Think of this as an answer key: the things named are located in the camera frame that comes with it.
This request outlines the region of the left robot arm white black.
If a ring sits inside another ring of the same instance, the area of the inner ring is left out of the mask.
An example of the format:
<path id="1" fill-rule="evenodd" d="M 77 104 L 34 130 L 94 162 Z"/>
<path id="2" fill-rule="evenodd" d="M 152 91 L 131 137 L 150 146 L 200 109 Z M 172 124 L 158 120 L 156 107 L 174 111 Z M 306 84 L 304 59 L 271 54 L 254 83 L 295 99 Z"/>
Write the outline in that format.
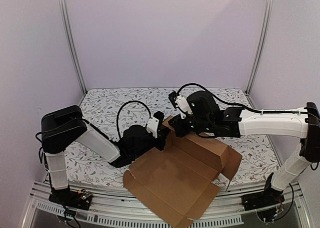
<path id="1" fill-rule="evenodd" d="M 77 142 L 100 155 L 115 168 L 125 167 L 152 148 L 165 148 L 169 128 L 162 125 L 164 114 L 152 115 L 146 126 L 132 125 L 123 132 L 119 140 L 111 140 L 93 123 L 83 117 L 79 106 L 73 105 L 42 117 L 41 131 L 36 138 L 46 160 L 46 168 L 55 190 L 55 197 L 63 204 L 70 205 L 74 194 L 68 189 L 65 150 Z"/>

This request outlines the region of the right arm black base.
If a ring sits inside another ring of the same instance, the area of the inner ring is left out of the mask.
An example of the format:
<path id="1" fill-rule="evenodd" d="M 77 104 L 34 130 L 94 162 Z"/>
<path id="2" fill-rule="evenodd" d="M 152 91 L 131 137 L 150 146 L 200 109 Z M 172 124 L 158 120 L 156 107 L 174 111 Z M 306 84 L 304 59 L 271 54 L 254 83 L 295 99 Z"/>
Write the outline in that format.
<path id="1" fill-rule="evenodd" d="M 263 191 L 241 197 L 241 204 L 244 206 L 245 211 L 260 209 L 285 201 L 283 191 L 277 191 L 271 187 L 273 175 L 274 173 L 271 173 L 268 176 Z"/>

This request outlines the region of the brown cardboard paper box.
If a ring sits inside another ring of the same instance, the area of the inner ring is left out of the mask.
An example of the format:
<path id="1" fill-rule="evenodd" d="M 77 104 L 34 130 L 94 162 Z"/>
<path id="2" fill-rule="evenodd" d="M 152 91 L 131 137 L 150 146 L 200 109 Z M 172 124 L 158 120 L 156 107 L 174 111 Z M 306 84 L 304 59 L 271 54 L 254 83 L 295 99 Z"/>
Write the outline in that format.
<path id="1" fill-rule="evenodd" d="M 190 133 L 183 138 L 169 129 L 163 151 L 152 148 L 135 160 L 123 175 L 123 186 L 174 228 L 187 228 L 212 203 L 222 174 L 232 180 L 242 156 L 229 145 Z"/>

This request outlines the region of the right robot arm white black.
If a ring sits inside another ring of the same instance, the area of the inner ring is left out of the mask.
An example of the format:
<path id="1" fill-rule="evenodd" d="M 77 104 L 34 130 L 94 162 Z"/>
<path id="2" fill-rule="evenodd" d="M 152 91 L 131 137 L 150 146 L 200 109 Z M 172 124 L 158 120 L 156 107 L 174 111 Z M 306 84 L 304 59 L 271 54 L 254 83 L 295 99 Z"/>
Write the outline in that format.
<path id="1" fill-rule="evenodd" d="M 258 196 L 262 206 L 269 206 L 309 165 L 320 161 L 320 115 L 312 102 L 294 110 L 255 110 L 239 103 L 228 103 L 221 110 L 216 103 L 218 98 L 207 90 L 187 98 L 173 91 L 168 99 L 180 112 L 169 121 L 177 137 L 195 133 L 201 138 L 248 135 L 299 138 L 293 154 L 268 177 L 264 191 Z"/>

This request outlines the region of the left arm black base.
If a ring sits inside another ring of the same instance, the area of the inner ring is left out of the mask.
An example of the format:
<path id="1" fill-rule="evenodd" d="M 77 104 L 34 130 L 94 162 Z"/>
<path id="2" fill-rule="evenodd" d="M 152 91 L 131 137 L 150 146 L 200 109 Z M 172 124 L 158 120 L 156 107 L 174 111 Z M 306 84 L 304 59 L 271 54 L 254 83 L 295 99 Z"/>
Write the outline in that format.
<path id="1" fill-rule="evenodd" d="M 67 187 L 61 190 L 52 188 L 48 200 L 62 206 L 88 211 L 92 198 L 93 194 L 90 191 L 86 191 L 85 189 L 72 191 L 70 187 Z"/>

